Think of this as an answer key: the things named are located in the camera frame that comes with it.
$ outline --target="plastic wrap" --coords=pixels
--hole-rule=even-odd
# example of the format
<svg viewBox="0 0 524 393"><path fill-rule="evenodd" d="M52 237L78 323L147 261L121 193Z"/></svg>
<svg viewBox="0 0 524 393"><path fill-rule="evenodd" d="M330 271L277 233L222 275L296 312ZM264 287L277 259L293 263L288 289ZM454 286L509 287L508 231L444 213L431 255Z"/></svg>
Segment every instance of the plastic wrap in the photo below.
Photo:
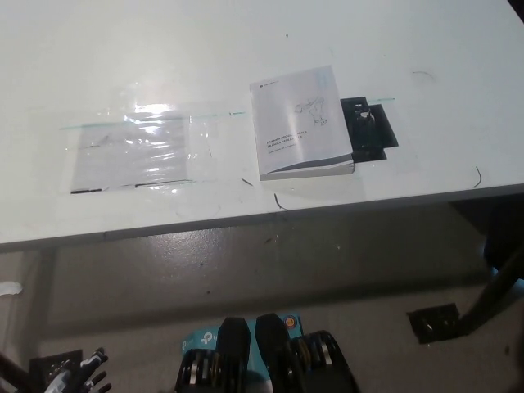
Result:
<svg viewBox="0 0 524 393"><path fill-rule="evenodd" d="M136 106L122 121L78 127L71 193L213 179L216 118L153 104Z"/></svg>

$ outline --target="black plastic piece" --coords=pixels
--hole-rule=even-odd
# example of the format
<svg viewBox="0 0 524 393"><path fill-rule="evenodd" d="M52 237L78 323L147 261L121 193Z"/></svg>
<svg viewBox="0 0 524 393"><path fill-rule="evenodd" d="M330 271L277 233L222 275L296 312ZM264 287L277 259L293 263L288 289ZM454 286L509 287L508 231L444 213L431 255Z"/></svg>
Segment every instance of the black plastic piece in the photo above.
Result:
<svg viewBox="0 0 524 393"><path fill-rule="evenodd" d="M359 392L346 359L325 331L289 339L276 314L256 319L255 337L274 393Z"/></svg>
<svg viewBox="0 0 524 393"><path fill-rule="evenodd" d="M189 350L184 355L174 391L242 393L250 343L246 321L226 318L219 329L216 350Z"/></svg>
<svg viewBox="0 0 524 393"><path fill-rule="evenodd" d="M411 328L420 344L456 338L459 310L455 303L408 313Z"/></svg>
<svg viewBox="0 0 524 393"><path fill-rule="evenodd" d="M385 160L385 148L398 147L382 105L368 105L366 97L341 99L355 163Z"/></svg>
<svg viewBox="0 0 524 393"><path fill-rule="evenodd" d="M98 348L94 353L86 360L80 363L80 367L77 371L73 372L70 380L65 385L62 393L79 393L84 388L84 384L88 382L89 378L99 368L102 363L105 363L109 358L106 355L106 351L103 348Z"/></svg>
<svg viewBox="0 0 524 393"><path fill-rule="evenodd" d="M73 350L63 354L31 359L29 361L29 375L39 386L46 387L65 365L72 373L76 373L83 358L82 350Z"/></svg>

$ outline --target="instruction manual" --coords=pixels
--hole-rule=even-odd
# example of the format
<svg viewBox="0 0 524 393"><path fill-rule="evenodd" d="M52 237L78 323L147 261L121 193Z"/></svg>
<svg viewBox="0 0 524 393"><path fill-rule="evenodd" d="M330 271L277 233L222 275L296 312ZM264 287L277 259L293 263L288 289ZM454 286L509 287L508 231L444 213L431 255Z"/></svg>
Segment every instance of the instruction manual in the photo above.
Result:
<svg viewBox="0 0 524 393"><path fill-rule="evenodd" d="M354 172L331 66L263 80L250 90L260 180Z"/></svg>

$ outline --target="white object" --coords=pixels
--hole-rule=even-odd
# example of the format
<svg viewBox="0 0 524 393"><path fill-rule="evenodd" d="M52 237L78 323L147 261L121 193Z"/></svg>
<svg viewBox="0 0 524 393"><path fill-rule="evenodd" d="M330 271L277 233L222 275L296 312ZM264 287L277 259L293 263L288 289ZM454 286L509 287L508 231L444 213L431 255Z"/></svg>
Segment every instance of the white object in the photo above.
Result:
<svg viewBox="0 0 524 393"><path fill-rule="evenodd" d="M71 371L65 370L58 374L49 384L44 393L62 393L70 379Z"/></svg>
<svg viewBox="0 0 524 393"><path fill-rule="evenodd" d="M330 66L251 84L260 180L353 173Z"/></svg>
<svg viewBox="0 0 524 393"><path fill-rule="evenodd" d="M505 1L30 0L0 18L2 251L256 223L283 211L275 194L309 215L523 189L524 25ZM250 83L326 64L342 98L395 99L399 147L352 175L259 182ZM227 113L211 180L70 195L63 127L189 102Z"/></svg>
<svg viewBox="0 0 524 393"><path fill-rule="evenodd" d="M18 282L0 282L0 296L18 295L22 292L22 286Z"/></svg>

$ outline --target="black wire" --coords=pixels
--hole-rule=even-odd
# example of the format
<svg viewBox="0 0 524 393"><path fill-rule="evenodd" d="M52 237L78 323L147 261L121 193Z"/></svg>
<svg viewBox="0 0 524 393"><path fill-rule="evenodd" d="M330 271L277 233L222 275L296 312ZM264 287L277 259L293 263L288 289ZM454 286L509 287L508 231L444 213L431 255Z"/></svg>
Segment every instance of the black wire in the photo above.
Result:
<svg viewBox="0 0 524 393"><path fill-rule="evenodd" d="M247 180L245 180L244 178L240 178L245 184L249 184L250 186L254 187L253 184L249 183Z"/></svg>
<svg viewBox="0 0 524 393"><path fill-rule="evenodd" d="M275 202L277 202L277 206L278 206L279 208L281 208L282 210L289 211L288 209L286 209L285 207L283 207L282 205L280 205L280 203L278 203L277 194L274 194L274 195L275 195Z"/></svg>
<svg viewBox="0 0 524 393"><path fill-rule="evenodd" d="M479 179L478 179L478 183L475 184L475 185L473 186L473 188L477 188L477 186L478 186L480 183L482 183L482 175L481 175L481 171L478 170L478 166L476 166L475 168L477 168L478 178L479 178Z"/></svg>

